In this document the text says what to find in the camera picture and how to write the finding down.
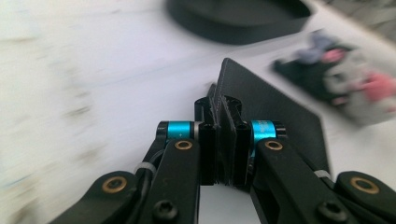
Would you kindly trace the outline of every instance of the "white tabletop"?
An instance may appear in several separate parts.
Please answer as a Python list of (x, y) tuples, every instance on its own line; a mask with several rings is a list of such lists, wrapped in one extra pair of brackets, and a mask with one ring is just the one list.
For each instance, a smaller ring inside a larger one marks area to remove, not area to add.
[[(394, 120), (357, 128), (268, 68), (325, 28), (395, 75), (394, 47), (310, 4), (301, 33), (230, 46), (181, 28), (164, 1), (0, 2), (0, 223), (48, 222), (99, 176), (132, 172), (161, 120), (193, 120), (225, 57), (322, 118), (334, 177), (356, 170), (396, 189)], [(259, 223), (248, 194), (223, 186), (202, 187), (200, 221)]]

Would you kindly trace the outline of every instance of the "pink fabric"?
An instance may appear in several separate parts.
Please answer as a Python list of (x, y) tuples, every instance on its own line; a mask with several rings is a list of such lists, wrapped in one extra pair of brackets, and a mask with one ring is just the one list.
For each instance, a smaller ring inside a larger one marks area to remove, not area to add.
[(343, 59), (346, 52), (343, 49), (331, 49), (325, 52), (321, 58), (324, 63), (336, 63)]
[(380, 101), (396, 94), (396, 81), (386, 74), (371, 73), (362, 89), (370, 101)]

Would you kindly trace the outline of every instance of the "stuffed toy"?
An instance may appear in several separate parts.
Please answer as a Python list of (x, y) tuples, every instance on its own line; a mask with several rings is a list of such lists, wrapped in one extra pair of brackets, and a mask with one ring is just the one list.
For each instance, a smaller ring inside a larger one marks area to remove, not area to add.
[(361, 49), (316, 31), (312, 47), (295, 52), (291, 62), (276, 60), (274, 70), (359, 124), (396, 115), (396, 79), (376, 71)]

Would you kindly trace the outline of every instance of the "gray floor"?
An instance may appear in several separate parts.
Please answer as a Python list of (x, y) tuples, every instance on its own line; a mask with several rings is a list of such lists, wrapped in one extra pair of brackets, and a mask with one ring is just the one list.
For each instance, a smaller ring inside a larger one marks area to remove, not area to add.
[(396, 43), (396, 0), (330, 0), (327, 3)]

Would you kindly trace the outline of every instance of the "white surface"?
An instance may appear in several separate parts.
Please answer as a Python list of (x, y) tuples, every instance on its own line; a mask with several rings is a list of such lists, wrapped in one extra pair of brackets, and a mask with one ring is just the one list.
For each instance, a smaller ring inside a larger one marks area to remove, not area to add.
[[(396, 189), (394, 120), (358, 129), (268, 69), (326, 28), (394, 74), (395, 49), (329, 9), (297, 35), (228, 46), (180, 28), (163, 1), (15, 2), (0, 2), (0, 223), (48, 222), (100, 175), (132, 172), (161, 120), (193, 120), (225, 57), (322, 117), (333, 176)], [(248, 195), (222, 186), (202, 189), (200, 220), (259, 223)]]

